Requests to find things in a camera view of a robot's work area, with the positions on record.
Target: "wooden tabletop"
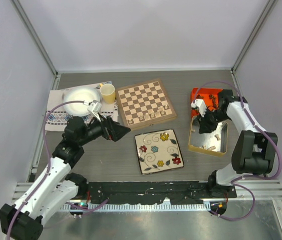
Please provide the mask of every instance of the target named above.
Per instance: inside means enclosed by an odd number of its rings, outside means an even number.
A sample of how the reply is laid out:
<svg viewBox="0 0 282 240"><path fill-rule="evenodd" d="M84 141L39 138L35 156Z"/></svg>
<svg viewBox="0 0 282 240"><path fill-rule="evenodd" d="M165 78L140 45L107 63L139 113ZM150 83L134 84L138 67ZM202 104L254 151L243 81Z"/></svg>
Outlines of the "wooden tabletop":
<svg viewBox="0 0 282 240"><path fill-rule="evenodd" d="M231 161L231 155L238 139L238 132L231 121L228 121L227 153L222 157L191 152L187 149L190 130L190 93L193 88L210 81L223 81L233 84L229 70L198 71L150 71L150 72L106 72L106 73L69 73L62 74L59 89L76 87L93 83L112 81L116 88L160 78L177 113L177 118L165 123L158 123L128 133L118 142L105 140L102 137L84 146L85 154L73 168L90 182L116 181L206 181L217 169L223 168ZM210 88L228 88L211 84ZM174 129L184 159L184 167L176 170L142 175L134 143L134 136L141 133ZM62 132L48 132L47 141L53 152L62 140ZM47 164L45 150L41 154L36 177Z"/></svg>

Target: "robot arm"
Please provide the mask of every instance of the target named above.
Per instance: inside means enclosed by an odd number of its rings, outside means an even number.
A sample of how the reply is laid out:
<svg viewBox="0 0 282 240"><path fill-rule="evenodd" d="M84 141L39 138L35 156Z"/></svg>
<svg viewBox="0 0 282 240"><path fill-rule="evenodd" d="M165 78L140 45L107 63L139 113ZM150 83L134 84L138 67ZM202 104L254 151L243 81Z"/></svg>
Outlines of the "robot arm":
<svg viewBox="0 0 282 240"><path fill-rule="evenodd" d="M89 105L89 111L94 116L89 125L86 125L78 116L68 121L62 135L63 140L52 154L50 172L43 184L19 212L12 228L11 237L18 240L37 240L43 231L43 226L65 202L86 193L87 180L79 174L68 174L83 155L83 145L100 136L116 142L130 131L128 127L119 125L109 116L105 118L99 115L99 108L99 102ZM0 219L3 233L7 233L16 211L46 174L47 167L15 204L12 206L5 204L1 208ZM65 181L57 187L64 177L66 177Z"/></svg>
<svg viewBox="0 0 282 240"><path fill-rule="evenodd" d="M196 99L191 104L191 107L199 110L200 113L197 117L200 124L200 134L209 134L215 131L218 123L227 119L233 121L237 131L240 133L232 154L231 163L225 168L212 173L209 177L210 187L231 186L232 180L243 174L261 175L270 173L273 167L275 150L247 116L249 114L255 124L266 132L251 114L246 99L243 98L244 111L240 98L233 96L232 90L225 89L218 93L218 102L218 109L213 111L206 107L202 99ZM266 132L266 134L277 144L275 133Z"/></svg>

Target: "yellow mug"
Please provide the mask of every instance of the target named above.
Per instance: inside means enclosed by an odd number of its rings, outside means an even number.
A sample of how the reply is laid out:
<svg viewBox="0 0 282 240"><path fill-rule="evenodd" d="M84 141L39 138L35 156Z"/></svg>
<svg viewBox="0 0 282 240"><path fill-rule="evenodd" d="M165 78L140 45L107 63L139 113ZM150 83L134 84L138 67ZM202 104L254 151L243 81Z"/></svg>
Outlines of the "yellow mug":
<svg viewBox="0 0 282 240"><path fill-rule="evenodd" d="M115 87L110 84L100 84L100 93L102 95L102 98L104 99L104 102L107 104L112 104L115 101Z"/></svg>

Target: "floral trivet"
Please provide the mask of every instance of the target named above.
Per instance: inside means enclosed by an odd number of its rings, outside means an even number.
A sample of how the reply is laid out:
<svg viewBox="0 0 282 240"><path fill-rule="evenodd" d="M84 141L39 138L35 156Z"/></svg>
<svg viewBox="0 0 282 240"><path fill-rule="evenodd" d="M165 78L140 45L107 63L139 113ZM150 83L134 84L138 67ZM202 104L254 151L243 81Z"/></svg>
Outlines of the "floral trivet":
<svg viewBox="0 0 282 240"><path fill-rule="evenodd" d="M142 174L153 174L184 167L173 129L136 135L135 143Z"/></svg>

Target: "wooden chessboard frame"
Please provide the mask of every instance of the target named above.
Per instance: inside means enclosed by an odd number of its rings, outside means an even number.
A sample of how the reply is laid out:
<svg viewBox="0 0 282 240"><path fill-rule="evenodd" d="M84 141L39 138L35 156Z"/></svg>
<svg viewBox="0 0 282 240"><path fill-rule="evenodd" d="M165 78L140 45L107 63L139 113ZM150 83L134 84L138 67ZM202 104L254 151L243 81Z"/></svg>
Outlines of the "wooden chessboard frame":
<svg viewBox="0 0 282 240"><path fill-rule="evenodd" d="M122 90L129 89L129 88L134 88L134 87L138 87L138 86L141 86L141 85L150 84L150 83L153 83L153 82L159 82L161 89L164 93L165 99L166 99L172 113L169 114L169 115L160 116L158 118L155 117L153 119L149 119L149 120L146 120L146 121L143 121L143 122L134 123L132 125L129 125L128 122L127 122L127 119L126 119L126 116L125 116L125 113L124 113L124 110L123 110L123 105L122 105L122 102L121 102L121 99L120 99L118 92L122 91ZM115 94L116 94L116 100L117 100L117 103L118 103L119 113L122 116L124 126L130 128L131 130L140 129L140 128L143 128L143 127L151 126L153 124L164 123L166 121L173 120L177 117L177 114L176 114L176 112L173 108L173 105L170 101L170 98L168 97L168 94L167 94L165 87L162 83L162 80L160 78L156 78L156 79L152 79L152 80L148 80L148 81L143 81L143 82L139 82L139 83L136 83L136 84L133 84L133 85L118 88L118 89L115 90Z"/></svg>

